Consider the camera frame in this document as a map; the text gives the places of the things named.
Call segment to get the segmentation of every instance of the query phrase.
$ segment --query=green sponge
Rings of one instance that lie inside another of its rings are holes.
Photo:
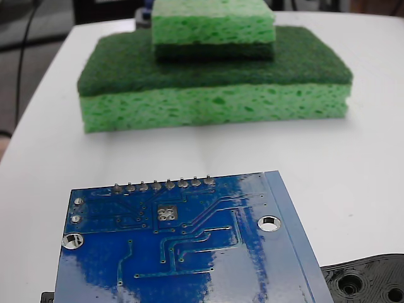
[[[275,15],[263,0],[156,0],[152,18],[158,59],[273,57]]]
[[[350,70],[309,30],[276,30],[273,62],[159,64],[149,30],[102,38],[78,82],[85,131],[343,117]]]

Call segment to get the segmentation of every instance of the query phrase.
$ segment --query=printed circuit board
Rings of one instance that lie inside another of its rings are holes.
[[[331,303],[278,172],[76,189],[55,303]]]

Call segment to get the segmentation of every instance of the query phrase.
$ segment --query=hole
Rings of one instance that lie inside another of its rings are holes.
[[[84,243],[84,238],[80,234],[67,234],[62,239],[62,246],[66,249],[77,249]]]
[[[363,283],[355,275],[346,275],[338,282],[338,287],[345,295],[355,295],[362,290]]]
[[[215,104],[219,104],[219,105],[223,105],[223,104],[226,103],[226,101],[223,98],[220,98],[220,97],[214,98],[212,100],[212,102],[215,103]]]
[[[274,216],[265,216],[258,220],[258,227],[265,232],[274,232],[280,225],[280,220]]]
[[[393,288],[389,291],[387,296],[391,302],[401,302],[401,300],[403,300],[404,294],[401,289]]]

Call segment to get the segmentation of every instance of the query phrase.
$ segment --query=white table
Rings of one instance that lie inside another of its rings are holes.
[[[279,170],[321,266],[404,253],[404,20],[277,15],[352,69],[346,119],[84,134],[76,81],[97,40],[134,21],[72,30],[0,164],[2,302],[54,290],[70,190],[114,183]]]

